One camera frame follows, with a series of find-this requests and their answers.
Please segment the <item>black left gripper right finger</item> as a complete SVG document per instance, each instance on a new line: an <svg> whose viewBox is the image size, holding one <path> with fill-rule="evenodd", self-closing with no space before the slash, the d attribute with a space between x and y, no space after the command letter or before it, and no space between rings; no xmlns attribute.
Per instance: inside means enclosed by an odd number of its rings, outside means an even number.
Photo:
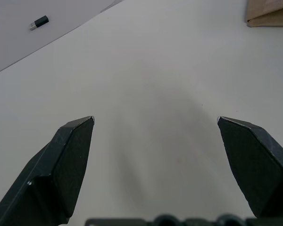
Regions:
<svg viewBox="0 0 283 226"><path fill-rule="evenodd" d="M220 117L233 176L256 217L283 218L283 148L262 127Z"/></svg>

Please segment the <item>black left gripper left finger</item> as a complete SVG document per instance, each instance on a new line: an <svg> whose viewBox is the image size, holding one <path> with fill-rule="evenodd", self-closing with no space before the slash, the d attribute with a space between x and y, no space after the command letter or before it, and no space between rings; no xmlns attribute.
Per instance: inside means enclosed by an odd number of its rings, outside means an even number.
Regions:
<svg viewBox="0 0 283 226"><path fill-rule="evenodd" d="M0 201L0 226L59 226L72 217L86 172L94 117L60 127Z"/></svg>

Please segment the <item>black USB dongle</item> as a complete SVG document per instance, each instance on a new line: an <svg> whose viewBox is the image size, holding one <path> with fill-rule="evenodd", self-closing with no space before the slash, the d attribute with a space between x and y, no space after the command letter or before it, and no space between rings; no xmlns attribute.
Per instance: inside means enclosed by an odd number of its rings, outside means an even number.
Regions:
<svg viewBox="0 0 283 226"><path fill-rule="evenodd" d="M29 25L29 30L32 31L38 27L43 26L44 24L48 23L49 19L47 16L42 16L39 19L35 20L33 23Z"/></svg>

